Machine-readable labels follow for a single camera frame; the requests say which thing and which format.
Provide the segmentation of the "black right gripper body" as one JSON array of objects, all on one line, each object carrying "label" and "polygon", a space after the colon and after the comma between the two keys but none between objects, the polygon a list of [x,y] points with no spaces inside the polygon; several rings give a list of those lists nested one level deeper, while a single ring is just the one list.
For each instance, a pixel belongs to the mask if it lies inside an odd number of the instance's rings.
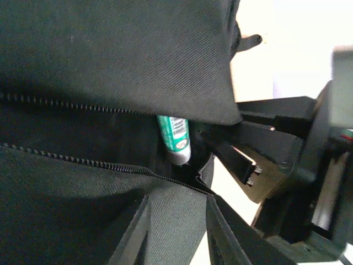
[{"label": "black right gripper body", "polygon": [[265,199],[252,228],[290,259],[342,259],[352,243],[352,133],[329,125],[331,84],[317,98],[301,158],[314,180]]}]

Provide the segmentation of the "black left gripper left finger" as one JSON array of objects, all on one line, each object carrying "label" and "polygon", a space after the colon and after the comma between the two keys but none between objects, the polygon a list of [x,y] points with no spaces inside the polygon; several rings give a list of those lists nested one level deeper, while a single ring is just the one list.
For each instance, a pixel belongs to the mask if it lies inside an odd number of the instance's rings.
[{"label": "black left gripper left finger", "polygon": [[136,198],[119,216],[111,235],[118,242],[107,264],[146,264],[151,210],[148,196]]}]

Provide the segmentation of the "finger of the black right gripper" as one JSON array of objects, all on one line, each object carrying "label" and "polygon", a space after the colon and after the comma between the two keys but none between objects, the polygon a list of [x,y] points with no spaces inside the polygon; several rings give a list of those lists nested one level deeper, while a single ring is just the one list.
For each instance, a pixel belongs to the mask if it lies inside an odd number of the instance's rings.
[{"label": "finger of the black right gripper", "polygon": [[310,97],[276,98],[238,103],[244,121],[268,125],[277,131],[306,138],[317,101]]},{"label": "finger of the black right gripper", "polygon": [[299,137],[248,122],[208,125],[198,135],[251,201],[278,197],[294,185],[291,175],[303,146]]}]

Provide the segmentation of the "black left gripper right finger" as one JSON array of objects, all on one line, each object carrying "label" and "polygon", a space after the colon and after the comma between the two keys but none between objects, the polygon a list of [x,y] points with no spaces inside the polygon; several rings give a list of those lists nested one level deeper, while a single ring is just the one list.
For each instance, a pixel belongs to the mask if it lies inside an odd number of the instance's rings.
[{"label": "black left gripper right finger", "polygon": [[207,197],[206,227],[211,264],[295,264],[218,195]]}]

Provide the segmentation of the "green white glue stick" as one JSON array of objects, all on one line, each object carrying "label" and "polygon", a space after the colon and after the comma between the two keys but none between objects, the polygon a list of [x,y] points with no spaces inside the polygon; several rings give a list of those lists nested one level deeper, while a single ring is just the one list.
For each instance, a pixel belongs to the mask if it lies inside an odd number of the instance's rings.
[{"label": "green white glue stick", "polygon": [[172,164],[181,166],[189,162],[191,145],[187,119],[157,116],[162,139]]}]

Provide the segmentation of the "black student backpack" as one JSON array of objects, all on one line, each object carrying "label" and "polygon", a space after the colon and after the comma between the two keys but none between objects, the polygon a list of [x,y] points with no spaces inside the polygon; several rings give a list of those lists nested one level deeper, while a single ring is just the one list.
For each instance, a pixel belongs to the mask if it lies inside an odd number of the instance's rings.
[{"label": "black student backpack", "polygon": [[[235,125],[238,1],[1,2],[1,263],[107,264],[148,196],[146,264],[189,264],[206,232],[213,155]],[[157,116],[188,120],[171,163]]]}]

